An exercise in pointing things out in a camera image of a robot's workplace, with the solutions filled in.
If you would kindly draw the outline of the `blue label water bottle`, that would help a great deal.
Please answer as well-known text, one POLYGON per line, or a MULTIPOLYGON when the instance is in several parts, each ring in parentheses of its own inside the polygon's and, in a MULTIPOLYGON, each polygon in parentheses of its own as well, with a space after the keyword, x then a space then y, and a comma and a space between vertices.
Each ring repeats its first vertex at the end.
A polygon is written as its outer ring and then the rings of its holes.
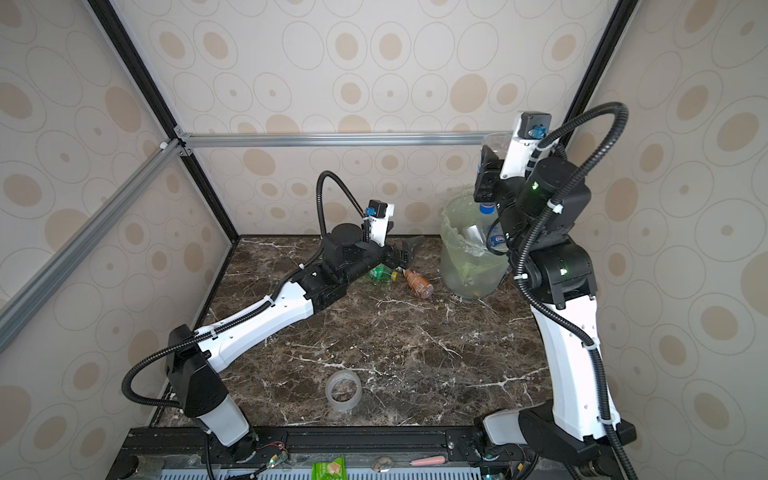
MULTIPOLYGON (((504 161, 510 137, 511 135, 505 132, 491 133, 483 138, 481 148, 484 145, 489 146, 504 161)), ((497 256, 505 255, 507 251, 506 239, 500 226, 497 204, 478 204, 482 215, 481 235, 486 249, 497 256)))

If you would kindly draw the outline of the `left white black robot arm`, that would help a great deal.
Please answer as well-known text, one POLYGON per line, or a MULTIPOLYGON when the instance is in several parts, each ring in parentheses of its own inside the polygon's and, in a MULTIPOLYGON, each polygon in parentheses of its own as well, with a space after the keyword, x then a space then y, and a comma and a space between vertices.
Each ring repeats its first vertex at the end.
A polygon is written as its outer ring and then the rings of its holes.
POLYGON ((416 236, 388 242, 393 205, 372 200, 361 206, 329 170, 318 177, 315 202, 320 243, 310 259, 280 280, 271 294, 240 312, 195 331, 173 330, 166 348, 140 360, 125 374, 121 390, 129 401, 178 409, 224 447, 243 442, 252 427, 224 385, 221 371, 271 335, 330 307, 374 268, 408 269, 425 241, 416 236), (352 203, 360 223, 327 227, 323 193, 328 180, 352 203), (160 360, 166 363, 167 379, 176 394, 173 400, 146 397, 133 388, 138 374, 160 360))

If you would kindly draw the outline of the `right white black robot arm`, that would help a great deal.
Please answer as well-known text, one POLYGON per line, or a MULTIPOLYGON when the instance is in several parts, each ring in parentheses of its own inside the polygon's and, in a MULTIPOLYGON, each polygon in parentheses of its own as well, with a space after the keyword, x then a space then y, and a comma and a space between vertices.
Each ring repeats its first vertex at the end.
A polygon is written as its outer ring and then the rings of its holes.
POLYGON ((473 197, 494 215, 488 231, 503 237, 501 255, 534 315, 552 384, 550 400, 482 419, 488 457, 516 445, 575 479, 636 477, 625 450, 636 429, 614 404, 601 355, 593 262, 570 235, 591 199, 587 176, 628 117, 626 105, 608 102, 553 128, 549 114, 526 111, 511 132, 483 140, 473 197))

